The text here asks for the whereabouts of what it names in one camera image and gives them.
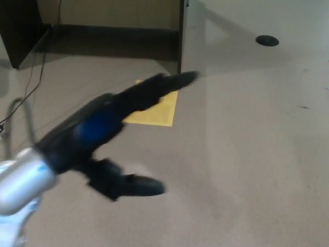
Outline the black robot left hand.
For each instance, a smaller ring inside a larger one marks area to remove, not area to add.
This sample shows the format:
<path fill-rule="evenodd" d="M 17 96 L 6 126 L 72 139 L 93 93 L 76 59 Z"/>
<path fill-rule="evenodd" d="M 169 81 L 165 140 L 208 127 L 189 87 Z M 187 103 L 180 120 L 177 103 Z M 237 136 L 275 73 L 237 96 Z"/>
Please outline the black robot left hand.
<path fill-rule="evenodd" d="M 95 160 L 93 152 L 123 130 L 129 115 L 155 106 L 162 97 L 190 85 L 197 77 L 196 71 L 157 74 L 118 94 L 105 93 L 52 129 L 35 147 L 55 174 L 78 171 L 88 178 L 89 187 L 113 201 L 121 196 L 161 195 L 166 191 L 161 181 L 123 174 L 109 159 Z"/>

